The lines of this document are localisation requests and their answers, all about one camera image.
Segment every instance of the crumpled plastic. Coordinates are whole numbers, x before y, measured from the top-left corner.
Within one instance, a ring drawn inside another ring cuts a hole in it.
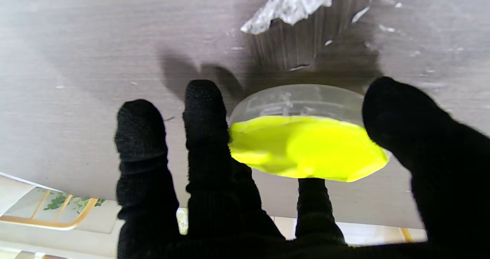
[[[332,6],[332,0],[268,0],[240,30],[258,35],[267,31],[271,21],[276,18],[295,25],[296,22],[308,18],[320,6]]]

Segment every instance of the yellow slime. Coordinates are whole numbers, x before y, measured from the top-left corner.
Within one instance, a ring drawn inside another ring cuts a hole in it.
[[[388,158],[353,123],[315,116],[260,116],[230,128],[231,156],[263,172],[353,182]]]

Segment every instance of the clear plastic container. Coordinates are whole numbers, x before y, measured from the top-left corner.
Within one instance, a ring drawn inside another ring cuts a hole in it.
[[[240,102],[230,123],[259,116],[318,116],[364,126],[364,97],[342,88],[314,84],[286,85],[259,91]]]

